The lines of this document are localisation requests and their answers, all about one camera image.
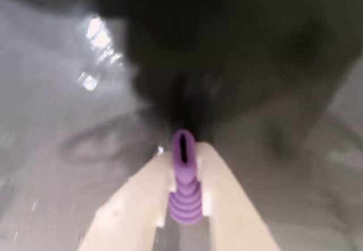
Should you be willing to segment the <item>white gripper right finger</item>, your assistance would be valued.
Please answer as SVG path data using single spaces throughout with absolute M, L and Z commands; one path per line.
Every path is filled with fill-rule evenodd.
M 267 224 L 225 160 L 209 143 L 197 143 L 202 213 L 209 218 L 211 250 L 280 250 Z

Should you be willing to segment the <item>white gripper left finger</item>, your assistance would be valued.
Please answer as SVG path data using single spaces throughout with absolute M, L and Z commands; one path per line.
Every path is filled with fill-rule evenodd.
M 97 209 L 78 249 L 152 250 L 175 189 L 171 152 L 154 156 Z

